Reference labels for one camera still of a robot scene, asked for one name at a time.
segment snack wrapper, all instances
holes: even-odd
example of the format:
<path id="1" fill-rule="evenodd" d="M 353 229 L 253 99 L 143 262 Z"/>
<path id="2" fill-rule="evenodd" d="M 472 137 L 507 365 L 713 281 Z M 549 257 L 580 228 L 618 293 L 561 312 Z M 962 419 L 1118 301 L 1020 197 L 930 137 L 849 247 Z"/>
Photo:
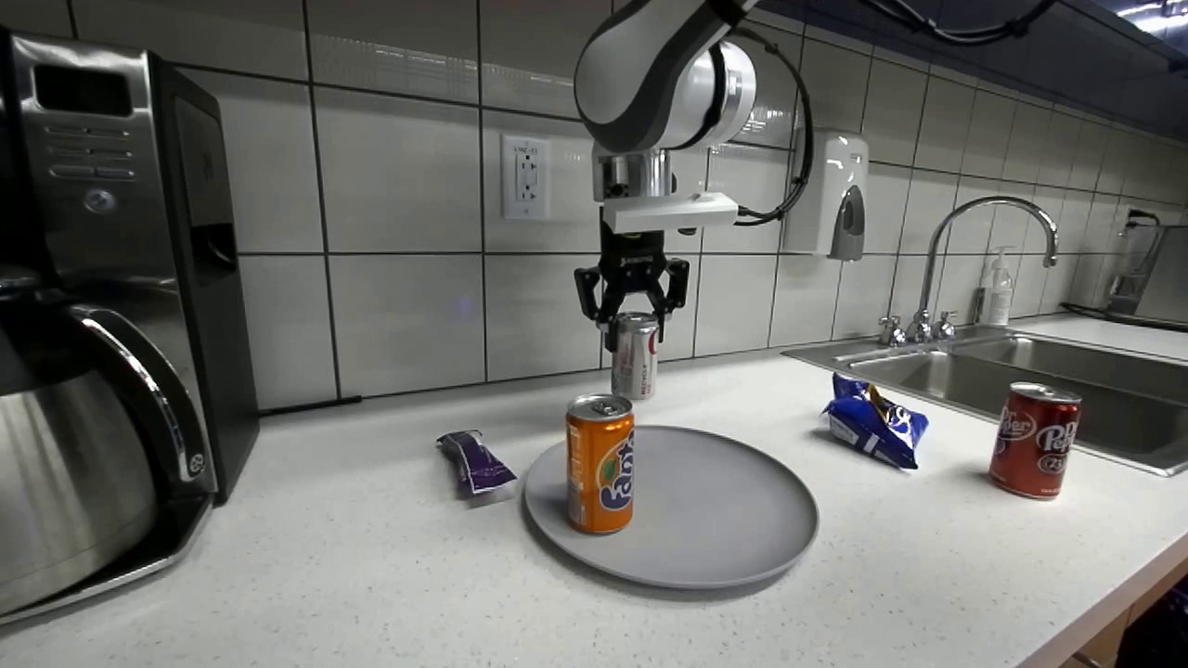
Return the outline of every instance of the snack wrapper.
<path id="1" fill-rule="evenodd" d="M 458 487 L 466 498 L 488 498 L 514 484 L 514 466 L 507 466 L 478 437 L 478 432 L 448 432 L 437 437 L 443 454 L 452 459 Z"/>
<path id="2" fill-rule="evenodd" d="M 889 401 L 872 382 L 831 375 L 831 401 L 826 403 L 826 416 L 831 434 L 848 445 L 890 466 L 917 466 L 930 416 Z"/>

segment soap dispenser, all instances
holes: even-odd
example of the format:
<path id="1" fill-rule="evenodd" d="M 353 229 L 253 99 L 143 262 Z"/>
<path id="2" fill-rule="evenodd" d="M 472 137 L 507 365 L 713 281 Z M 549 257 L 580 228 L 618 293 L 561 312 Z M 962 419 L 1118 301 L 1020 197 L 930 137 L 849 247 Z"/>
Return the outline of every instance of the soap dispenser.
<path id="1" fill-rule="evenodd" d="M 826 261 L 862 261 L 869 150 L 849 132 L 820 132 L 812 150 L 817 167 L 804 205 L 784 228 L 784 247 Z"/>
<path id="2" fill-rule="evenodd" d="M 1010 272 L 1005 272 L 1004 247 L 990 257 L 981 289 L 983 289 L 981 322 L 1010 325 Z"/>

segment purple candy wrapper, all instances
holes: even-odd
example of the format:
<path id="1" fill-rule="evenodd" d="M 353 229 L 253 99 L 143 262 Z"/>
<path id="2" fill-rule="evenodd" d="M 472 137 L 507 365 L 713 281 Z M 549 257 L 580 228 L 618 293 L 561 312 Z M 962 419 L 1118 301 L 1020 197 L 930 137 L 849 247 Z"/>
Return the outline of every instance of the purple candy wrapper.
<path id="1" fill-rule="evenodd" d="M 448 432 L 437 437 L 443 454 L 452 459 L 458 487 L 467 498 L 488 498 L 514 484 L 514 466 L 507 466 L 478 437 L 478 432 Z"/>

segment sink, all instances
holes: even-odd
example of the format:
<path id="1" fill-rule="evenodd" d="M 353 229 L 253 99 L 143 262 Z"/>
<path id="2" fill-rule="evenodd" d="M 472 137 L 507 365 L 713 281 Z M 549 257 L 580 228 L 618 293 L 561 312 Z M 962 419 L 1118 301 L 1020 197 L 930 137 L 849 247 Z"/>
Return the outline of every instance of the sink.
<path id="1" fill-rule="evenodd" d="M 1188 466 L 1188 369 L 990 331 L 911 350 L 808 350 L 797 360 L 1000 419 L 1010 382 L 1077 393 L 1077 442 L 1156 475 Z"/>

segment coffee pot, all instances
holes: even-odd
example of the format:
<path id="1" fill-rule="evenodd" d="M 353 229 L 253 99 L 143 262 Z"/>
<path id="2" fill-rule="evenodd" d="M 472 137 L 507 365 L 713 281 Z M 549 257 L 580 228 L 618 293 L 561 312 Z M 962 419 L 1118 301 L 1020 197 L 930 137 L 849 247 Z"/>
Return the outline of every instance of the coffee pot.
<path id="1" fill-rule="evenodd" d="M 0 262 L 0 616 L 133 548 L 174 495 L 212 495 L 166 357 L 119 312 Z"/>

